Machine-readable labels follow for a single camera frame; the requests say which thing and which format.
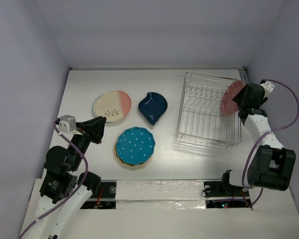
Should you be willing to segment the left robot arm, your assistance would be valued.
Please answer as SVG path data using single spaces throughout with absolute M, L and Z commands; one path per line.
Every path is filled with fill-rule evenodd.
M 105 117 L 77 122 L 70 115 L 53 123 L 55 132 L 68 146 L 48 150 L 35 216 L 19 238 L 63 239 L 86 200 L 99 194 L 101 177 L 89 171 L 85 153 L 91 143 L 102 142 L 105 124 Z

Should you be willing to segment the cream and pink plate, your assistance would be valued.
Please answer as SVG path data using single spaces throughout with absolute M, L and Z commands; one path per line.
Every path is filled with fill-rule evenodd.
M 106 123 L 114 123 L 125 118 L 132 108 L 130 96 L 120 90 L 107 92 L 99 97 L 95 105 L 97 117 L 106 117 Z

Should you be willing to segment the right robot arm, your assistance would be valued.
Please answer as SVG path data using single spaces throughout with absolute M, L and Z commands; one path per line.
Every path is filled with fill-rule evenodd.
M 285 191 L 290 184 L 296 153 L 287 149 L 275 133 L 294 125 L 299 118 L 276 129 L 269 125 L 267 113 L 261 106 L 275 89 L 276 80 L 262 80 L 258 84 L 235 82 L 231 84 L 221 101 L 221 114 L 238 114 L 243 126 L 254 141 L 242 171 L 241 186 Z

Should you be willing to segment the dark blue leaf plate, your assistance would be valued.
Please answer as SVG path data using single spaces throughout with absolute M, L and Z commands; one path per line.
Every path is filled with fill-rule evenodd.
M 138 105 L 140 113 L 151 125 L 155 125 L 165 113 L 167 107 L 168 104 L 165 97 L 156 92 L 148 92 L 146 97 Z

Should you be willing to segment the yellow dotted plate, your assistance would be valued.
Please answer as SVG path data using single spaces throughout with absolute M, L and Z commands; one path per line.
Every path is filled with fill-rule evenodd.
M 152 151 L 144 151 L 142 148 L 139 149 L 127 149 L 126 147 L 121 149 L 115 148 L 116 157 L 125 165 L 129 166 L 140 166 L 152 157 Z

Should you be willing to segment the teal dotted plate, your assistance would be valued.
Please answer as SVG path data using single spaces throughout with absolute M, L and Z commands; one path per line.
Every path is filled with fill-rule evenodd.
M 122 132 L 116 141 L 115 148 L 139 149 L 152 151 L 154 154 L 155 139 L 153 134 L 144 127 L 131 127 Z

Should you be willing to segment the pink dotted plate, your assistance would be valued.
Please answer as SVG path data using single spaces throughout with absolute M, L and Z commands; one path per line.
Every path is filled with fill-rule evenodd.
M 227 88 L 220 104 L 221 114 L 229 116 L 234 114 L 238 110 L 238 106 L 233 101 L 233 99 L 243 88 L 244 83 L 242 81 L 235 81 Z

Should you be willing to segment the white watermelon pattern plate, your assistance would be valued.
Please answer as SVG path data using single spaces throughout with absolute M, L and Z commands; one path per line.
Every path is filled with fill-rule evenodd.
M 92 114 L 93 114 L 93 116 L 94 116 L 95 118 L 97 117 L 97 115 L 96 115 L 96 113 L 95 113 L 95 105 L 96 105 L 96 103 L 97 103 L 99 97 L 98 97 L 97 99 L 94 100 L 93 105 L 92 105 Z

